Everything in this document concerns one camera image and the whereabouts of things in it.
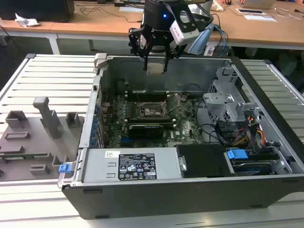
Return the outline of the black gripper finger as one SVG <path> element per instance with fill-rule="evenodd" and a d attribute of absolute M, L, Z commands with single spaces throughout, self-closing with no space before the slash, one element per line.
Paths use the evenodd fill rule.
<path fill-rule="evenodd" d="M 182 46 L 177 45 L 174 49 L 170 47 L 170 39 L 167 36 L 163 36 L 163 43 L 165 48 L 165 61 L 163 70 L 167 71 L 169 60 L 179 58 L 182 53 Z"/>
<path fill-rule="evenodd" d="M 129 43 L 132 48 L 132 53 L 135 56 L 139 56 L 144 59 L 143 70 L 147 70 L 148 55 L 152 50 L 152 28 L 150 26 L 143 26 L 141 28 L 130 28 L 129 29 Z M 145 45 L 140 46 L 140 38 L 144 37 Z"/>

